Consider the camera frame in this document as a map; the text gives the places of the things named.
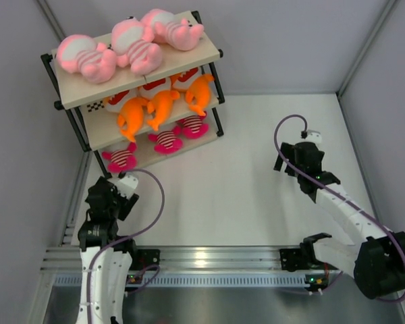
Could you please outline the orange shark plush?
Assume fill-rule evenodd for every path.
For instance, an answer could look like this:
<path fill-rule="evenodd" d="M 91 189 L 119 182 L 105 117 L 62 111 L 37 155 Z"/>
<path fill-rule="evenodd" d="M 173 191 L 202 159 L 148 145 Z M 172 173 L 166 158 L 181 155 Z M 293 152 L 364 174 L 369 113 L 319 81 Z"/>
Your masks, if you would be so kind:
<path fill-rule="evenodd" d="M 139 86 L 138 91 L 141 97 L 148 101 L 146 104 L 148 114 L 154 114 L 146 122 L 154 131 L 158 131 L 159 127 L 169 119 L 173 104 L 181 95 L 172 88 L 170 77 Z"/>
<path fill-rule="evenodd" d="M 205 110 L 211 101 L 209 84 L 214 80 L 214 77 L 204 73 L 201 67 L 194 67 L 171 76 L 172 88 L 184 93 L 189 110 L 201 117 L 206 116 Z"/>
<path fill-rule="evenodd" d="M 135 135 L 144 125 L 148 100 L 139 95 L 138 89 L 125 90 L 103 99 L 106 110 L 117 114 L 117 126 L 123 137 L 136 142 Z"/>

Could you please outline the white panda plush front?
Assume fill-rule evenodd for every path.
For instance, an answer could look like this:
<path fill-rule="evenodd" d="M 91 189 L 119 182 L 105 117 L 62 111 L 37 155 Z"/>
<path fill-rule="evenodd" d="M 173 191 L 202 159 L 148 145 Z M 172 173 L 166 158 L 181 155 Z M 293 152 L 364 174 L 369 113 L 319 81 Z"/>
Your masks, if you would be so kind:
<path fill-rule="evenodd" d="M 120 173 L 134 169 L 138 164 L 134 156 L 137 148 L 135 142 L 129 142 L 125 148 L 102 152 L 102 158 L 108 161 L 108 171 L 111 173 Z"/>

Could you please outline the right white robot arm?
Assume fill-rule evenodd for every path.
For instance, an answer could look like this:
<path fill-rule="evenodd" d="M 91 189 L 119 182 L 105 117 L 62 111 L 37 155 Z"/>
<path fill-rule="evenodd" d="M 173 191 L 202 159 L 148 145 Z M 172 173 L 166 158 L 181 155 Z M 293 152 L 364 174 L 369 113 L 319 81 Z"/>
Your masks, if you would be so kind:
<path fill-rule="evenodd" d="M 276 147 L 275 171 L 297 179 L 299 189 L 343 229 L 350 243 L 315 234 L 300 243 L 302 262 L 310 268 L 327 263 L 352 277 L 369 299 L 405 292 L 405 232 L 392 232 L 367 215 L 340 180 L 322 169 L 325 153 L 313 142 Z"/>

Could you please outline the white panda plush face down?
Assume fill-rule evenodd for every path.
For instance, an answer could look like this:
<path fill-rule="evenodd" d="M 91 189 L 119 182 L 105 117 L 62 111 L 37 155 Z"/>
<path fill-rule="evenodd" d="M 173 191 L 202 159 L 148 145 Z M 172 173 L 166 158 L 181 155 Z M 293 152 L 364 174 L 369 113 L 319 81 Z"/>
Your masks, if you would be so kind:
<path fill-rule="evenodd" d="M 178 152 L 183 147 L 183 142 L 179 138 L 179 135 L 179 130 L 168 130 L 158 134 L 149 134 L 148 139 L 155 144 L 155 152 L 162 155 L 170 155 Z"/>

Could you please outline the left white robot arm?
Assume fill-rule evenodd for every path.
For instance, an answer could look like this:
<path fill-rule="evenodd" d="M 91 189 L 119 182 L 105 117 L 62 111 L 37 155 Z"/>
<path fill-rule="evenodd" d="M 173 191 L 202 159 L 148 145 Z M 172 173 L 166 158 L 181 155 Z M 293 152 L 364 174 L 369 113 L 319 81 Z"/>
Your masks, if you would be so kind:
<path fill-rule="evenodd" d="M 132 240 L 120 242 L 118 221 L 139 199 L 138 178 L 101 176 L 88 189 L 85 220 L 78 231 L 82 283 L 77 323 L 122 323 L 126 278 L 139 253 Z"/>

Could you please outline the white panda plush with glasses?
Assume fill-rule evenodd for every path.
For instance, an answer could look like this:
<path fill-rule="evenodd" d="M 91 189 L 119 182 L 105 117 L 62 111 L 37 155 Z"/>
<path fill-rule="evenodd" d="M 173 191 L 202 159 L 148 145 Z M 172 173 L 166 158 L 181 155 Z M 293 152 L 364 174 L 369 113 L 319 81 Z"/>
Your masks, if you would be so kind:
<path fill-rule="evenodd" d="M 187 139 L 198 139 L 209 131 L 209 124 L 204 122 L 205 116 L 191 115 L 179 119 L 176 124 L 181 127 L 182 134 Z"/>

